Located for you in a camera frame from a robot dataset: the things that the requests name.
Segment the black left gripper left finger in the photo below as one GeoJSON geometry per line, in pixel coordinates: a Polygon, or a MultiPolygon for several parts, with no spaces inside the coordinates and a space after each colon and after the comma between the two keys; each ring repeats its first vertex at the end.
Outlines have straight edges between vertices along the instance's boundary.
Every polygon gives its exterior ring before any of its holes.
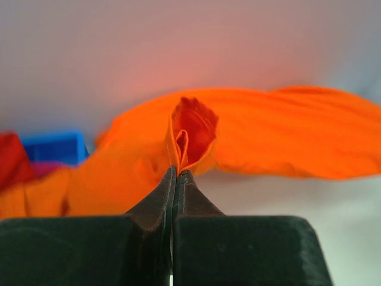
{"type": "Polygon", "coordinates": [[[168,285],[176,172],[124,214],[1,221],[2,285],[168,285]]]}

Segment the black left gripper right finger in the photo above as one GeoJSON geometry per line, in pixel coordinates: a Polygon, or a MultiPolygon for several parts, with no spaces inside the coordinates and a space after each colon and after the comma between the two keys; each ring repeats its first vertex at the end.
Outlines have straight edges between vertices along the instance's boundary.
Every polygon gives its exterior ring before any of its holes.
{"type": "Polygon", "coordinates": [[[174,285],[332,285],[319,240],[298,216],[228,216],[177,179],[173,204],[174,285]]]}

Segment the orange t-shirt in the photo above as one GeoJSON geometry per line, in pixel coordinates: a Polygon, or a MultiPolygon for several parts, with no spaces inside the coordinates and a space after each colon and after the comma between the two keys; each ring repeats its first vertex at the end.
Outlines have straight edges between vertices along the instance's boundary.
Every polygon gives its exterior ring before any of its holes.
{"type": "Polygon", "coordinates": [[[79,167],[1,189],[1,218],[128,211],[166,170],[350,179],[380,174],[380,107],[329,88],[201,89],[119,116],[79,167]]]}

